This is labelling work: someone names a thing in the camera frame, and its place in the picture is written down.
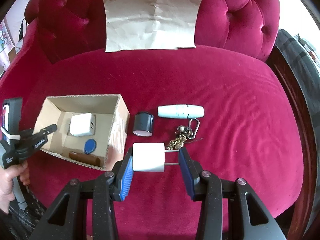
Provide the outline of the person's left hand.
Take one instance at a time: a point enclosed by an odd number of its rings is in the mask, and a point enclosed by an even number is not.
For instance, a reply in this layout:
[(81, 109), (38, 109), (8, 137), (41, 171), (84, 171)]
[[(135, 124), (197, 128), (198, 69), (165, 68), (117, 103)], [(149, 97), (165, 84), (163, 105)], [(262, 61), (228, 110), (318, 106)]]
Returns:
[(9, 213), (9, 204), (15, 199), (13, 193), (14, 178), (20, 178), (20, 181), (24, 186), (30, 184), (30, 174), (28, 162), (25, 160), (21, 164), (12, 165), (11, 167), (4, 169), (1, 167), (1, 181), (0, 181), (0, 205), (1, 210), (5, 213)]

